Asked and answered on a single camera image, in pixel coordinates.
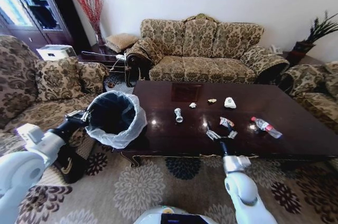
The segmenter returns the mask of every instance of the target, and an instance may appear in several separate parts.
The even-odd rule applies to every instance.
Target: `patterned rug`
[[[236,223],[224,188],[220,159],[142,158],[132,169],[111,148],[97,144],[86,175],[70,186],[36,186],[20,207],[17,223],[133,223],[159,204]],[[283,172],[281,162],[253,160],[255,180],[267,209],[279,224],[338,223],[338,178],[324,163]]]
[[[130,76],[130,83],[134,86],[136,84],[136,76],[131,75]],[[131,94],[133,92],[133,87],[128,88],[126,86],[126,81],[125,81],[125,75],[123,73],[110,73],[110,75],[105,79],[104,82],[106,91],[110,90],[116,90],[116,91],[122,91],[128,94]]]

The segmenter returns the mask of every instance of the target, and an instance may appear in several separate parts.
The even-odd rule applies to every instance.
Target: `trash can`
[[[89,136],[117,149],[125,148],[147,125],[146,113],[137,96],[120,91],[100,94],[87,111]]]

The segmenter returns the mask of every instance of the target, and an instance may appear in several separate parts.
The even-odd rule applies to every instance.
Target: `cabinet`
[[[46,44],[90,45],[72,0],[0,0],[0,33],[11,34],[36,52]]]

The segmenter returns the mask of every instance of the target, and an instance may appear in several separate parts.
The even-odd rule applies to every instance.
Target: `white box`
[[[43,60],[59,60],[67,57],[75,57],[75,51],[70,45],[48,44],[37,49]]]

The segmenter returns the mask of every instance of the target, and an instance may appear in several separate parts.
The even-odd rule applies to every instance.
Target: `sofa armrest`
[[[140,80],[149,80],[149,70],[154,65],[154,62],[143,44],[144,42],[139,40],[130,49],[127,49],[126,59],[129,70],[138,70]]]
[[[240,60],[256,73],[256,83],[260,84],[274,81],[289,67],[286,59],[260,46],[252,47]]]
[[[109,76],[107,67],[95,62],[79,62],[77,65],[83,92],[91,94],[105,92],[104,79]]]
[[[283,73],[278,86],[287,94],[296,96],[304,92],[314,92],[323,81],[321,66],[301,64]]]

